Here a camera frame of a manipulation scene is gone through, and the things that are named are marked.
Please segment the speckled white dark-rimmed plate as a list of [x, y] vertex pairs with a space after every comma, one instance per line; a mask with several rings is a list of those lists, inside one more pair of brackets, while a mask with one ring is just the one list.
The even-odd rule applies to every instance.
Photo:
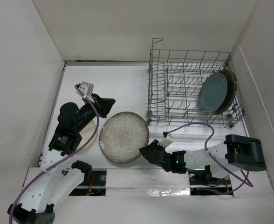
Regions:
[[146, 121], [134, 112], [120, 112], [109, 118], [99, 135], [103, 155], [115, 164], [126, 164], [141, 156], [139, 151], [149, 143]]

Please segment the blue-grey round plate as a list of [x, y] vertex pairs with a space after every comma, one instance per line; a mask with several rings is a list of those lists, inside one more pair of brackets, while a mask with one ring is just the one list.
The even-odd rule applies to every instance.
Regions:
[[198, 105], [204, 112], [216, 112], [222, 105], [227, 93], [227, 79], [221, 73], [210, 75], [202, 84]]

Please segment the brown glazed round plate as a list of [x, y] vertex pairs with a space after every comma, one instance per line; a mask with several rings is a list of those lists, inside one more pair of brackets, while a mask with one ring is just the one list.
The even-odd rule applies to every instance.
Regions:
[[236, 75], [231, 70], [221, 70], [220, 73], [223, 74], [227, 80], [227, 92], [222, 105], [214, 112], [216, 115], [222, 114], [229, 108], [237, 91]]

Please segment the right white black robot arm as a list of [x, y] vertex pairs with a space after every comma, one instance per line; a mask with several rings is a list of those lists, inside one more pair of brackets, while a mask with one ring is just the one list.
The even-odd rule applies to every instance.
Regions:
[[173, 142], [171, 134], [161, 141], [139, 149], [141, 155], [150, 163], [166, 172], [185, 174], [198, 168], [209, 168], [203, 172], [207, 183], [215, 183], [239, 170], [260, 172], [266, 170], [266, 163], [259, 139], [230, 134], [215, 146], [201, 150], [182, 150], [168, 153], [166, 147]]

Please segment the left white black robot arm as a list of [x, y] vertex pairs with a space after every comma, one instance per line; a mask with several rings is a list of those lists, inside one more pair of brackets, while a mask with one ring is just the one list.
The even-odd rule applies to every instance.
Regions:
[[87, 185], [92, 166], [70, 158], [88, 147], [96, 138], [99, 123], [116, 102], [113, 98], [81, 94], [84, 105], [68, 102], [60, 107], [58, 126], [42, 159], [42, 171], [33, 178], [8, 209], [9, 223], [51, 224], [62, 202], [79, 184]]

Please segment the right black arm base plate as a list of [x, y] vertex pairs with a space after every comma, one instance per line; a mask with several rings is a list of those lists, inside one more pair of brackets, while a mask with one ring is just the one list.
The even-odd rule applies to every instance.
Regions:
[[233, 189], [229, 179], [214, 178], [204, 169], [190, 171], [189, 183], [191, 196], [217, 195], [214, 190], [227, 193]]

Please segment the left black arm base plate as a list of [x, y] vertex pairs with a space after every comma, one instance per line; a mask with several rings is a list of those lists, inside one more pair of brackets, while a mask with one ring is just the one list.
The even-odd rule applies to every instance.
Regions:
[[107, 170], [93, 169], [89, 181], [78, 185], [69, 196], [105, 196]]

